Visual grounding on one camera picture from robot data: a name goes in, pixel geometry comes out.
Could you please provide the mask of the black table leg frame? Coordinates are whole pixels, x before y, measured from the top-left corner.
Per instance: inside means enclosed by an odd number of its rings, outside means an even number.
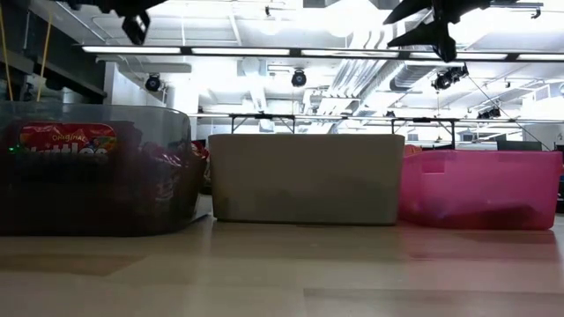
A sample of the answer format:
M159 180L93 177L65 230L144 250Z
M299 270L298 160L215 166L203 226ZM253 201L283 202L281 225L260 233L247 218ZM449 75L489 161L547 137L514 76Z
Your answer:
M437 122L441 124L442 122L448 122L450 128L446 129L451 134L451 145L449 146L452 150L456 148L456 137L455 128L456 123L459 119L456 118L434 118L434 117L396 117L390 119L391 133L395 135L399 131L399 127L396 127L396 122L412 122L412 123L431 123Z
M257 114L229 114L228 117L231 119L231 133L233 134L247 119L254 119L254 120L269 120L281 121L289 131L294 134L296 130L296 119L297 117L293 114L266 114L266 113L257 113ZM235 124L235 120L238 118L242 118L242 121L239 124Z

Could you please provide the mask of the red translucent plastic bin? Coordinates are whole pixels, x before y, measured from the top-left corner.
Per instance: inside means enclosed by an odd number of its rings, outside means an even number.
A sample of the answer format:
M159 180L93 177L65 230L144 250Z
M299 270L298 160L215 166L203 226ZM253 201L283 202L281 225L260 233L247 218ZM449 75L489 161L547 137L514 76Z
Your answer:
M404 157L398 216L446 229L553 227L562 156L556 151L422 151Z

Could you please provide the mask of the silver ventilation duct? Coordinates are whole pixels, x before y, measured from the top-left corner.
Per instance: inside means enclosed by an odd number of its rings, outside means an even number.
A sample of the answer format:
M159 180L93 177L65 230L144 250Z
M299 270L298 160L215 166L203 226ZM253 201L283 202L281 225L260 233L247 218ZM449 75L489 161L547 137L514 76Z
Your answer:
M433 21L438 21L434 19L434 0L432 7L428 10L432 11L433 13ZM390 89L393 91L402 91L406 92L408 89L412 87L415 83L425 77L429 72L432 71L431 66L425 65L415 65L415 64L404 64L402 69L395 75L395 77L390 80Z

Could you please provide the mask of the red Skittles candy pack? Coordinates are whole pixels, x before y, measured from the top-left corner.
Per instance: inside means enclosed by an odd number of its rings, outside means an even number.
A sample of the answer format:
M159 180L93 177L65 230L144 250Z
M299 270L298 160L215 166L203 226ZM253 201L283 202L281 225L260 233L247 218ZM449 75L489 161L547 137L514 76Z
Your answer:
M107 155L117 135L102 123L30 122L21 128L19 144L37 153Z
M194 170L199 167L205 169L210 156L205 143L199 140L191 142L186 140L174 141L167 145L146 142L141 146L140 150L150 158L171 167L184 167Z

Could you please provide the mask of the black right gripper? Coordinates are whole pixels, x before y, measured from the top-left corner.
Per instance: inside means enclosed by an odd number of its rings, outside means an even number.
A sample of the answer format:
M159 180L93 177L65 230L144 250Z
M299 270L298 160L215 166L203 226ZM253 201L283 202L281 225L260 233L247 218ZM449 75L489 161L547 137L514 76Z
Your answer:
M398 21L432 7L433 0L403 0L382 22L384 25ZM484 10L491 0L434 0L434 19L420 24L388 43L389 48L406 46L430 46L445 63L456 59L456 41L449 35L447 23L457 24L461 17L475 9Z

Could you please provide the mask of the dark translucent plastic bin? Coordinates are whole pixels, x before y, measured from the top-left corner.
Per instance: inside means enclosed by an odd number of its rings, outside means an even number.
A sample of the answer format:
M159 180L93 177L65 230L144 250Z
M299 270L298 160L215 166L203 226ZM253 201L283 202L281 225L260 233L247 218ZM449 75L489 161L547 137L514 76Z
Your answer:
M30 152L30 122L102 123L117 135L107 155ZM0 101L0 236L150 236L196 213L204 169L174 168L146 142L191 142L189 117L166 107Z

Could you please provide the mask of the LED light bar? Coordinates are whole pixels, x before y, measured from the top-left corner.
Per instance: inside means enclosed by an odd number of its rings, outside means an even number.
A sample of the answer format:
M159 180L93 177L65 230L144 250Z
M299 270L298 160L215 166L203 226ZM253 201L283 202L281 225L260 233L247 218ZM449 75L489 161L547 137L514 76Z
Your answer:
M82 45L95 55L182 55L209 57L287 57L322 59L374 59L400 61L438 61L433 51L345 48L252 48L252 47L159 47ZM564 52L462 51L456 62L476 63L564 63Z

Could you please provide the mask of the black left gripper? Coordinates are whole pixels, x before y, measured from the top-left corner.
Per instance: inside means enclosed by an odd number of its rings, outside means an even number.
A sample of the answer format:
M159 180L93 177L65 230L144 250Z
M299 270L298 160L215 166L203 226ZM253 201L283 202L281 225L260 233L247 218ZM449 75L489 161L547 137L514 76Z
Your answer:
M122 30L133 45L143 45L148 34L151 19L148 10L166 0L56 0L66 3L72 10L80 11L83 6L92 6L100 11L114 11L123 18Z

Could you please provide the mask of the black monitor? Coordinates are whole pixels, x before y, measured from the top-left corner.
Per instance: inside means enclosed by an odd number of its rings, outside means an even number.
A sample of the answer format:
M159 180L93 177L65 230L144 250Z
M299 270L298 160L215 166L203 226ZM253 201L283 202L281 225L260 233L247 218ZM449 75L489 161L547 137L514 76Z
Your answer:
M542 151L543 145L534 141L498 141L498 151Z

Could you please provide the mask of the black spotlight cluster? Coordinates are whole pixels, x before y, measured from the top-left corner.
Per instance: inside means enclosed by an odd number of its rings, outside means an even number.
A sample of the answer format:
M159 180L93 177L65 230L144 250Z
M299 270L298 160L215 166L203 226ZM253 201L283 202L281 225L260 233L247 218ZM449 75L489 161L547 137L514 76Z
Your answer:
M445 72L438 73L436 79L431 83L431 86L436 91L446 90L468 75L469 71L466 65L450 67Z

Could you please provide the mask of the light grey plastic bin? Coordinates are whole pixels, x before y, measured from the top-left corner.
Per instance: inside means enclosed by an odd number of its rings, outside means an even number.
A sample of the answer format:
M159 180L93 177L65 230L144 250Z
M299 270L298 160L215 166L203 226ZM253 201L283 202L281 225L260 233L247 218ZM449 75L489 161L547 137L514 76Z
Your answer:
M403 136L217 134L209 145L213 213L220 221L397 221Z

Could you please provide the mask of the black ceiling rail fixture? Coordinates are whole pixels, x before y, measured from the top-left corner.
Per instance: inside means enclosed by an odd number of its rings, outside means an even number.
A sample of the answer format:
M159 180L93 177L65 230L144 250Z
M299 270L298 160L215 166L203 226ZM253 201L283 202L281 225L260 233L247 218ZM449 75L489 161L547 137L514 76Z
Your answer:
M517 17L539 18L544 4L525 0L491 0L488 9L494 11L498 19L509 20Z

